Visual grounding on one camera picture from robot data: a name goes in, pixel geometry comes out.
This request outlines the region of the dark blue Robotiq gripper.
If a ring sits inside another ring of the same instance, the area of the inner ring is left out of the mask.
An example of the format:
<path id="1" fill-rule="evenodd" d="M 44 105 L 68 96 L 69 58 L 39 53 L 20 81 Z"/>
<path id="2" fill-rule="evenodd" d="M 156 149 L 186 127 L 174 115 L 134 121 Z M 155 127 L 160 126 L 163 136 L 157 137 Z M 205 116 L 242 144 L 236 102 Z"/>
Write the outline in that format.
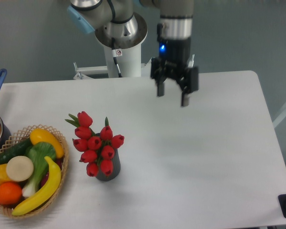
<path id="1" fill-rule="evenodd" d="M 198 67 L 188 68 L 191 39 L 160 39 L 159 55 L 151 59 L 151 75 L 157 87 L 157 97 L 164 96 L 167 78 L 180 82 L 181 107 L 189 105 L 189 95 L 199 90 Z"/>

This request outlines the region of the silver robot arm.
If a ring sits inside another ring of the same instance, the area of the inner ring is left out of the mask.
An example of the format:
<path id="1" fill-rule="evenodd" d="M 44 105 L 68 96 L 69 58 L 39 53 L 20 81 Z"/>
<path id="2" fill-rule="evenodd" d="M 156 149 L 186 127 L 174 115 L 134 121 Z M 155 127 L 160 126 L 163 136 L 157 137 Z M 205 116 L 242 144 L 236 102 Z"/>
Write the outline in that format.
<path id="1" fill-rule="evenodd" d="M 148 30 L 134 4 L 133 0 L 72 0 L 67 8 L 73 23 L 83 33 L 94 33 L 103 46 L 110 78 L 141 75 L 141 44 Z M 150 73 L 157 96 L 164 95 L 164 82 L 172 79 L 180 86 L 181 105 L 187 106 L 189 95 L 199 88 L 198 68 L 190 53 L 194 2 L 140 0 L 138 4 L 160 11 L 158 56 L 151 59 Z"/>

